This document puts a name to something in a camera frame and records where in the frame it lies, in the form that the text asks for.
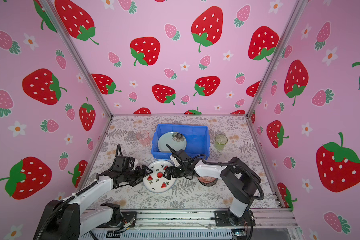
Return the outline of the mint green flower plate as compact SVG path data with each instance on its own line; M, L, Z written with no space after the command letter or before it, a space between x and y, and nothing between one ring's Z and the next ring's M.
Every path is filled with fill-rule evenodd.
M162 153L170 153L171 150L167 147L169 145L176 152L185 150L187 147L187 140L185 136L178 132L168 132L163 134L158 140L158 149Z

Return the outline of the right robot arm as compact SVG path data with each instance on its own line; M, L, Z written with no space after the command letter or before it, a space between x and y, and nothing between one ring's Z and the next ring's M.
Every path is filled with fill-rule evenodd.
M175 166L165 169L166 179L211 177L223 180L234 196L226 223L234 226L244 223L245 217L251 216L250 207L253 201L264 199L261 178L239 158L233 157L226 163L213 163L206 160L206 155L190 157L184 150L175 151L171 147L169 150Z

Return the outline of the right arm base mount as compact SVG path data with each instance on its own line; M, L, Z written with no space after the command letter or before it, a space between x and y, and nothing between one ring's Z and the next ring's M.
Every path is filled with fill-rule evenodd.
M213 220L218 227L254 227L256 225L253 212L250 210L245 211L241 217L237 217L229 210L215 211Z

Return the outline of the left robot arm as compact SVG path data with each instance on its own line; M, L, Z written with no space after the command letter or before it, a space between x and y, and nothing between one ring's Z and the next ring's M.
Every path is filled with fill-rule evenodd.
M94 210L89 206L102 195L120 187L134 187L153 171L146 165L137 166L132 157L116 156L112 166L98 174L93 183L62 201L50 201L38 224L35 240L77 240L96 227L107 224L125 231L127 222L120 206L101 204Z

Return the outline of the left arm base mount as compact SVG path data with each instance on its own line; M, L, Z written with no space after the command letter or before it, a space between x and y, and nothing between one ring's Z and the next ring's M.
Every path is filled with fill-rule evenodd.
M127 226L127 228L134 228L135 224L136 224L137 214L138 214L138 212L122 211L121 217L118 218L118 222L111 220L105 224L102 224L101 227L120 229L120 228L123 228L124 225L129 224Z

